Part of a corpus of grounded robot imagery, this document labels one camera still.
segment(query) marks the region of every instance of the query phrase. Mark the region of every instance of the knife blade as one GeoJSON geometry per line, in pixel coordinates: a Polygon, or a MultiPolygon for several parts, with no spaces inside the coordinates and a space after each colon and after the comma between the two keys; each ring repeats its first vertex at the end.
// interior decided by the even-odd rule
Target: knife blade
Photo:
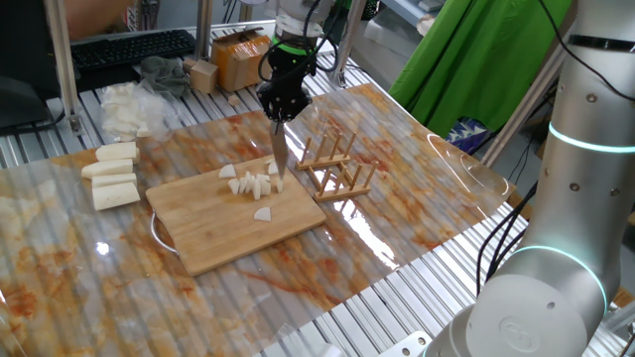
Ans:
{"type": "Polygon", "coordinates": [[[289,147],[285,137],[285,125],[275,121],[271,122],[271,145],[274,149],[274,158],[278,167],[280,180],[285,176],[287,169],[287,159],[289,158],[289,147]]]}

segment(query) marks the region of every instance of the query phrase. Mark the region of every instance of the bamboo cutting board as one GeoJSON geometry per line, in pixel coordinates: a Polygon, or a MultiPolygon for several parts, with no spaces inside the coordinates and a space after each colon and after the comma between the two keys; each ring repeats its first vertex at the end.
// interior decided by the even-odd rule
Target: bamboo cutting board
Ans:
{"type": "MultiPolygon", "coordinates": [[[[238,178],[249,171],[267,174],[273,157],[235,165],[238,178]]],[[[275,188],[260,200],[253,193],[234,195],[219,170],[184,178],[146,191],[157,217],[166,226],[191,276],[232,262],[285,238],[321,225],[326,216],[291,174],[285,175],[282,193],[275,188]],[[254,220],[254,213],[271,207],[271,222],[254,220]]]]}

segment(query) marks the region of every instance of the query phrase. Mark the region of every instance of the wooden block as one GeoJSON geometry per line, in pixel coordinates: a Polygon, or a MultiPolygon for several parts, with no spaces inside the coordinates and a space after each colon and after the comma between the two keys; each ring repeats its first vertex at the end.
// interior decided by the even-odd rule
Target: wooden block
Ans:
{"type": "Polygon", "coordinates": [[[218,79],[218,67],[200,59],[190,71],[190,85],[203,93],[211,93],[218,79]]]}
{"type": "Polygon", "coordinates": [[[333,160],[329,157],[321,157],[319,161],[316,162],[316,159],[306,159],[303,164],[300,162],[296,163],[296,169],[298,170],[307,170],[309,167],[314,169],[325,168],[329,166],[336,166],[339,163],[348,163],[350,161],[350,157],[345,157],[344,155],[335,155],[333,160]]]}
{"type": "Polygon", "coordinates": [[[334,190],[326,191],[323,195],[319,195],[319,192],[314,193],[314,199],[316,202],[324,202],[334,199],[342,199],[351,197],[358,194],[364,194],[370,192],[370,187],[365,187],[361,184],[357,184],[353,189],[341,189],[338,193],[334,190]]]}
{"type": "Polygon", "coordinates": [[[183,71],[187,74],[190,74],[191,68],[196,64],[196,61],[193,59],[186,59],[183,61],[183,71]]]}
{"type": "MultiPolygon", "coordinates": [[[[234,165],[242,178],[266,174],[273,157],[234,165]]],[[[153,187],[146,196],[172,237],[179,258],[192,276],[316,227],[326,215],[292,174],[285,189],[254,200],[253,194],[232,194],[219,170],[153,187]],[[254,220],[271,207],[272,221],[254,220]]]]}

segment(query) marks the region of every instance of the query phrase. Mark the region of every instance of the keyboard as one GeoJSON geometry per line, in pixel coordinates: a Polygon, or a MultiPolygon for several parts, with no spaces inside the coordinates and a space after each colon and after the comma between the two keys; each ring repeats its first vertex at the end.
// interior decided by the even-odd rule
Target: keyboard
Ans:
{"type": "Polygon", "coordinates": [[[194,52],[194,37],[186,30],[172,30],[115,40],[73,45],[70,53],[79,72],[136,64],[150,56],[176,57],[194,52]]]}

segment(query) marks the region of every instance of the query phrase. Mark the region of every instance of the plastic wrap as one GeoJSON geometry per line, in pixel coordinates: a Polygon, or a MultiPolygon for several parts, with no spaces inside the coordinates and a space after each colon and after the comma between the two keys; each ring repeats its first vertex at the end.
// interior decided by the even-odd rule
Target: plastic wrap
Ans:
{"type": "Polygon", "coordinates": [[[92,151],[0,171],[0,348],[10,356],[251,356],[284,326],[311,322],[509,194],[503,178],[371,85],[316,97],[287,125],[287,175],[313,193],[295,170],[306,139],[315,147],[323,134],[341,133],[343,151],[353,132],[349,166],[379,162],[369,193],[322,203],[324,225],[196,278],[151,237],[144,192],[271,155],[262,112],[140,141],[142,200],[105,211],[94,211],[80,177],[96,161],[92,151]]]}
{"type": "Polygon", "coordinates": [[[104,90],[101,125],[116,141],[144,137],[165,141],[170,137],[168,123],[181,116],[175,101],[168,92],[156,94],[145,80],[111,85],[104,90]]]}

